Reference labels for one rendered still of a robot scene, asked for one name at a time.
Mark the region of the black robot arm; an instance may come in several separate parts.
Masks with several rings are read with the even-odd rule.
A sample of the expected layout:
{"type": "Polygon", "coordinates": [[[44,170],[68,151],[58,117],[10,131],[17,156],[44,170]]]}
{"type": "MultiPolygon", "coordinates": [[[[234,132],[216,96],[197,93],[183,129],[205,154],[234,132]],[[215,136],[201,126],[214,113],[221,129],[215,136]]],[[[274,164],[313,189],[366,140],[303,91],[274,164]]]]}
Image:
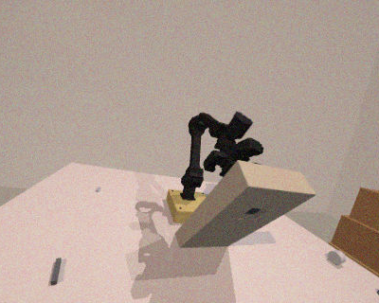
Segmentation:
{"type": "Polygon", "coordinates": [[[236,112],[229,124],[219,122],[210,114],[200,113],[189,121],[189,134],[191,136],[189,167],[185,175],[181,178],[183,193],[180,193],[182,200],[196,201],[194,198],[195,189],[201,187],[204,181],[204,170],[200,167],[201,136],[206,128],[211,137],[218,138],[214,149],[221,150],[223,145],[232,143],[232,157],[240,154],[249,161],[248,157],[257,156],[263,153],[262,144],[248,137],[236,143],[235,139],[242,139],[245,132],[252,124],[252,120],[244,116],[241,112],[236,112]],[[236,145],[237,144],[237,145],[236,145]]]}

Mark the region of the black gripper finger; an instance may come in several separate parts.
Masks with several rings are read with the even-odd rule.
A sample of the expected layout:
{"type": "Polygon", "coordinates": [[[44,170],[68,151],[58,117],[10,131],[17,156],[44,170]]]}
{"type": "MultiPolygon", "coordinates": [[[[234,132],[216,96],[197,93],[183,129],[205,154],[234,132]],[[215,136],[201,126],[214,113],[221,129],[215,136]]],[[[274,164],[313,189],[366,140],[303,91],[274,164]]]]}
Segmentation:
{"type": "Polygon", "coordinates": [[[220,172],[220,176],[224,177],[227,172],[233,167],[233,165],[235,164],[236,162],[230,162],[221,172],[220,172]]]}

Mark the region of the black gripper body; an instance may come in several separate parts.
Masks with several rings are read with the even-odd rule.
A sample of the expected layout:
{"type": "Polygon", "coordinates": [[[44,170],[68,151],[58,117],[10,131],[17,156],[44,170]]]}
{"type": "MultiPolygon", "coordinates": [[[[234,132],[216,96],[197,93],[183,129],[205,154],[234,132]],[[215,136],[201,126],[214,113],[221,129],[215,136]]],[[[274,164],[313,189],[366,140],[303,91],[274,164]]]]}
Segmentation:
{"type": "Polygon", "coordinates": [[[241,160],[246,162],[246,158],[240,154],[232,157],[231,145],[232,143],[228,143],[223,145],[220,151],[212,151],[204,161],[204,169],[213,172],[216,170],[216,165],[220,166],[223,170],[232,161],[237,162],[241,160]]]}

